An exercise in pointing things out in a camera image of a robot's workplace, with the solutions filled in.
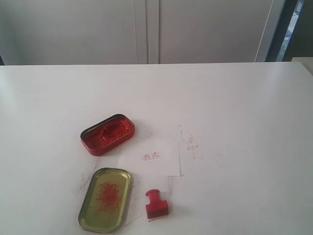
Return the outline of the red rubber stamp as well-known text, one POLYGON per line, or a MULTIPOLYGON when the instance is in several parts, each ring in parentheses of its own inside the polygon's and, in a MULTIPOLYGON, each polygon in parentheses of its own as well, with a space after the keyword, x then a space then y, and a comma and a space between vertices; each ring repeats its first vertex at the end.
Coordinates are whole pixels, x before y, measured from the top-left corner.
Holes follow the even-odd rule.
POLYGON ((149 204, 145 206, 148 219, 154 219, 169 214, 168 202, 160 199, 158 189, 147 191, 146 196, 150 200, 149 204))

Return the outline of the red ink pad tin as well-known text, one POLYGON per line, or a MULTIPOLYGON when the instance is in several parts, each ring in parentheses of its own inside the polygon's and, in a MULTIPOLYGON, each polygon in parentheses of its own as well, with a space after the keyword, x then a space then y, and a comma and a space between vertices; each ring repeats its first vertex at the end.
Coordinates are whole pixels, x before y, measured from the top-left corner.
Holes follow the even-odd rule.
POLYGON ((134 132, 135 125, 131 120, 123 114, 115 114, 85 129, 80 139, 91 155, 101 156, 129 140, 134 132))

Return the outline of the white paper sheet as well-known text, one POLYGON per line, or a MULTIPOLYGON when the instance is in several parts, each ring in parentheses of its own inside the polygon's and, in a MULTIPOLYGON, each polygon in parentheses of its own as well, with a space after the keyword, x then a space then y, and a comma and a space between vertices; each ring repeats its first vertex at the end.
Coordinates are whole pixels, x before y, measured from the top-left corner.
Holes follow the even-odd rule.
POLYGON ((178 143, 152 139, 125 147, 118 167, 149 176, 180 176, 178 143))

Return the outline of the gold tin lid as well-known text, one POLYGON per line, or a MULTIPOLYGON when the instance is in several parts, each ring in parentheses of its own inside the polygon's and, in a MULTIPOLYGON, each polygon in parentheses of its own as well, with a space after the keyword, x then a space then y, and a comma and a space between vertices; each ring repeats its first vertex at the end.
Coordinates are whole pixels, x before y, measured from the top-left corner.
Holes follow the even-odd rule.
POLYGON ((111 233, 121 225, 132 178, 119 168, 101 168, 91 178, 78 222, 85 231, 111 233))

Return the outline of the white cabinet doors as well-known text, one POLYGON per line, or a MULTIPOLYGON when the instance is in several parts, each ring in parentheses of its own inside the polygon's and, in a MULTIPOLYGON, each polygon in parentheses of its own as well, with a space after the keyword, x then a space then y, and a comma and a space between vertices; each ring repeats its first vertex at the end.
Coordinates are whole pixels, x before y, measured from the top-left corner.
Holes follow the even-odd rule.
POLYGON ((7 65, 265 61, 282 0, 3 0, 7 65))

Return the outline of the beige side table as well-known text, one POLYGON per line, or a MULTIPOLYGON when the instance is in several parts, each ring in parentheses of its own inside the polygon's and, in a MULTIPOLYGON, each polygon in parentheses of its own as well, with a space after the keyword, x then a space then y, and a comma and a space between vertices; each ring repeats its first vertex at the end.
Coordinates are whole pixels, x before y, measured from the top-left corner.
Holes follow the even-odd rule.
POLYGON ((313 74, 313 57, 293 57, 292 62, 300 62, 311 74, 313 74))

